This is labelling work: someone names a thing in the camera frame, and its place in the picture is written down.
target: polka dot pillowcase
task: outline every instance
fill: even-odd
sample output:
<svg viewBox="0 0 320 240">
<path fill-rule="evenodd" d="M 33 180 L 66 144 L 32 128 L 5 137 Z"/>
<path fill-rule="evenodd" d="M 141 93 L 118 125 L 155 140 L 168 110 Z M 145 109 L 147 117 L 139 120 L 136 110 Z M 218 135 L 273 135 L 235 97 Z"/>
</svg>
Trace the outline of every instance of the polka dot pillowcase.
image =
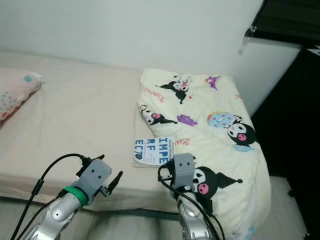
<svg viewBox="0 0 320 240">
<path fill-rule="evenodd" d="M 39 74 L 0 67 L 0 121 L 13 113 L 40 87 Z"/>
</svg>

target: bed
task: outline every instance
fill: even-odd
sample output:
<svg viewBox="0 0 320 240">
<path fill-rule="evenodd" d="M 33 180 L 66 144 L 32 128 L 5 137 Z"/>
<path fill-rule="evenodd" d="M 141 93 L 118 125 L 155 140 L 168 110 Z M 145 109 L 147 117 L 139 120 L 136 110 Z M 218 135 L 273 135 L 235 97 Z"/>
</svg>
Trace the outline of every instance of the bed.
<svg viewBox="0 0 320 240">
<path fill-rule="evenodd" d="M 142 70 L 1 52 L 0 65 L 43 75 L 34 93 L 0 129 L 0 195 L 27 200 L 48 165 L 67 153 L 105 154 L 112 178 L 123 176 L 108 198 L 98 195 L 94 211 L 147 209 L 177 212 L 154 168 L 133 167 L 135 139 L 152 137 L 137 108 Z M 65 159 L 47 175 L 35 201 L 45 203 L 76 180 L 77 158 Z M 266 219 L 271 187 L 265 160 L 257 166 L 250 199 L 254 227 Z"/>
</svg>

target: floor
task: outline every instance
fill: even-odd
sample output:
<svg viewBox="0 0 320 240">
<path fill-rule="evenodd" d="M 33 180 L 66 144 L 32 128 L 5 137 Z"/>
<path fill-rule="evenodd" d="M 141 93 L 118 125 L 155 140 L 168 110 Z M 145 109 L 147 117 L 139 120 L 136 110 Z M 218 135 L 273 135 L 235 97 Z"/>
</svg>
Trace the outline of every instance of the floor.
<svg viewBox="0 0 320 240">
<path fill-rule="evenodd" d="M 290 189 L 287 180 L 271 177 L 271 185 L 270 215 L 252 240 L 303 240 L 306 227 L 295 199 L 287 195 Z M 23 202 L 0 200 L 0 240 L 10 239 L 24 206 Z M 31 206 L 25 223 L 38 209 L 39 205 Z M 62 232 L 61 240 L 182 240 L 178 221 L 158 217 L 81 211 Z"/>
</svg>

